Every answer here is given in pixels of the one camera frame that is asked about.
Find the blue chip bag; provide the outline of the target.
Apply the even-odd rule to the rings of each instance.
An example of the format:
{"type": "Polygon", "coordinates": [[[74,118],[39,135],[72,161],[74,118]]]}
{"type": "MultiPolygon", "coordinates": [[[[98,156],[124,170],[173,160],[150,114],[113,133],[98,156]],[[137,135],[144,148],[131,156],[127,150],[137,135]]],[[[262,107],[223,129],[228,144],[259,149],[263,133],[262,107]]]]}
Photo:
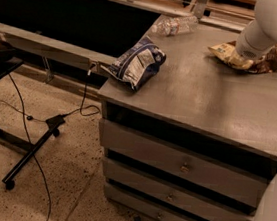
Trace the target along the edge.
{"type": "Polygon", "coordinates": [[[101,68],[116,80],[128,83],[133,91],[138,91],[158,73],[165,60],[165,52],[149,37],[144,37],[111,65],[101,68]]]}

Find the grey drawer cabinet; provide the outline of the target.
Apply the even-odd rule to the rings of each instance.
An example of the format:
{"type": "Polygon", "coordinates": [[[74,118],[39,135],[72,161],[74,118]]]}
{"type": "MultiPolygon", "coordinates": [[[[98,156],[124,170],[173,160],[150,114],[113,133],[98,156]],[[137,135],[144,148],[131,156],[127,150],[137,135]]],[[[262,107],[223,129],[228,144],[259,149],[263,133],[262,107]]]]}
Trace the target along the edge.
{"type": "MultiPolygon", "coordinates": [[[[233,171],[264,180],[277,174],[277,71],[239,73],[217,60],[209,47],[237,34],[206,25],[181,36],[156,37],[167,56],[160,71],[138,91],[109,79],[102,86],[101,119],[166,142],[233,171]]],[[[253,219],[256,207],[105,148],[105,157],[167,181],[253,219]]],[[[189,217],[205,221],[158,199],[107,182],[189,217]]]]}

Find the bottom grey drawer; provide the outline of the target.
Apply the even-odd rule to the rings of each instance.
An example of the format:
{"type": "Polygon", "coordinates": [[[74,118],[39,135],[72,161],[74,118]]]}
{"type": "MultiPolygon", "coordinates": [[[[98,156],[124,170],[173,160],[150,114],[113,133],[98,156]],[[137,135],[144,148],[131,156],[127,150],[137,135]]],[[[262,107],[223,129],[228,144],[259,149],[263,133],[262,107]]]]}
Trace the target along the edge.
{"type": "Polygon", "coordinates": [[[156,221],[195,221],[110,183],[104,184],[104,194],[106,198],[132,208],[156,221]]]}

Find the clear plastic water bottle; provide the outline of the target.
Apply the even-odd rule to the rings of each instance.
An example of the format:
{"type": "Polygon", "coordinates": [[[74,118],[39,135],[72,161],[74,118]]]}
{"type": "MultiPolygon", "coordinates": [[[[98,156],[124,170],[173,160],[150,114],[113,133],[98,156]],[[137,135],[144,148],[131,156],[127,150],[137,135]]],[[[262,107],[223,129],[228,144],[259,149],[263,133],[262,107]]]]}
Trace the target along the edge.
{"type": "Polygon", "coordinates": [[[166,18],[152,26],[152,33],[160,36],[174,36],[191,33],[199,23],[194,15],[166,18]]]}

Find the top grey drawer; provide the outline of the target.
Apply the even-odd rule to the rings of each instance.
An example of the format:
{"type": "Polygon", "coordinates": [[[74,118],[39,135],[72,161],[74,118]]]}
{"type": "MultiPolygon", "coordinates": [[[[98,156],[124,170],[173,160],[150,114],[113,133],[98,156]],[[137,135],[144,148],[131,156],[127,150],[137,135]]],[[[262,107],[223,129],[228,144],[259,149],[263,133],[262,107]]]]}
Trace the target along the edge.
{"type": "Polygon", "coordinates": [[[247,206],[258,206],[266,190],[267,184],[262,179],[170,147],[166,142],[156,141],[153,137],[112,121],[101,119],[99,130],[103,147],[247,206]]]}

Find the brown chip bag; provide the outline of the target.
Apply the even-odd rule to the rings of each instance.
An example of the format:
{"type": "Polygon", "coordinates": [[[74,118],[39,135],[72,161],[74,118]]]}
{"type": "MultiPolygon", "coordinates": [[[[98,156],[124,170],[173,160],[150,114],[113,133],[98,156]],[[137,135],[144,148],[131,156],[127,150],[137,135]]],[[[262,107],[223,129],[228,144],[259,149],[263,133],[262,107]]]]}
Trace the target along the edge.
{"type": "Polygon", "coordinates": [[[261,59],[248,60],[235,55],[235,43],[235,41],[220,43],[209,47],[209,50],[222,61],[223,64],[239,71],[266,74],[273,73],[277,70],[277,45],[273,46],[261,59]]]}

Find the middle grey drawer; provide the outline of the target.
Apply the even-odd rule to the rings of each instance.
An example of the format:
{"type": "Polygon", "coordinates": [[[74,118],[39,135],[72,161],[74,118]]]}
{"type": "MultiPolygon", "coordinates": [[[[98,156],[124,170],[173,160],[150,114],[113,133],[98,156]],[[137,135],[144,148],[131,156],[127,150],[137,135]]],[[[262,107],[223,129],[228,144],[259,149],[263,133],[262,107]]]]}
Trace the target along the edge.
{"type": "Polygon", "coordinates": [[[130,189],[136,194],[166,203],[169,208],[178,208],[205,221],[252,221],[247,214],[215,203],[206,197],[175,187],[141,170],[103,157],[104,176],[120,187],[130,189]]]}

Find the grey long bench rail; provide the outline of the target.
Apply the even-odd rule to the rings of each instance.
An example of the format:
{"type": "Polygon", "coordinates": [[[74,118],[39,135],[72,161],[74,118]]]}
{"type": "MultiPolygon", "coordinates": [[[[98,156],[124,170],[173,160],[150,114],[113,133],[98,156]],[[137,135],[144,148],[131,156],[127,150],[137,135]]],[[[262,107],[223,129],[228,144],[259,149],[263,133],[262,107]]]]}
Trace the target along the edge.
{"type": "Polygon", "coordinates": [[[111,65],[115,57],[0,23],[0,37],[19,50],[87,70],[91,63],[111,65]]]}

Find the grey drawer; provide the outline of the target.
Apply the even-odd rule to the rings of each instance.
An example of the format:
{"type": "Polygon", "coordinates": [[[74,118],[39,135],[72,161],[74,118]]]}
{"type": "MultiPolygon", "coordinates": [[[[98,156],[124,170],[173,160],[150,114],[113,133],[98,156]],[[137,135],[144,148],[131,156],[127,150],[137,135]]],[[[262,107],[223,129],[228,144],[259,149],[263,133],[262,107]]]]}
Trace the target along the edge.
{"type": "Polygon", "coordinates": [[[175,187],[141,170],[103,157],[104,176],[120,187],[130,189],[136,194],[166,203],[169,208],[178,208],[205,221],[252,221],[247,214],[215,203],[206,197],[175,187]]]}
{"type": "Polygon", "coordinates": [[[103,147],[247,206],[258,206],[266,190],[267,184],[262,179],[170,147],[166,142],[156,141],[153,137],[112,121],[101,119],[99,130],[103,147]]]}
{"type": "Polygon", "coordinates": [[[104,184],[104,194],[106,198],[132,208],[156,221],[195,221],[110,183],[104,184]]]}

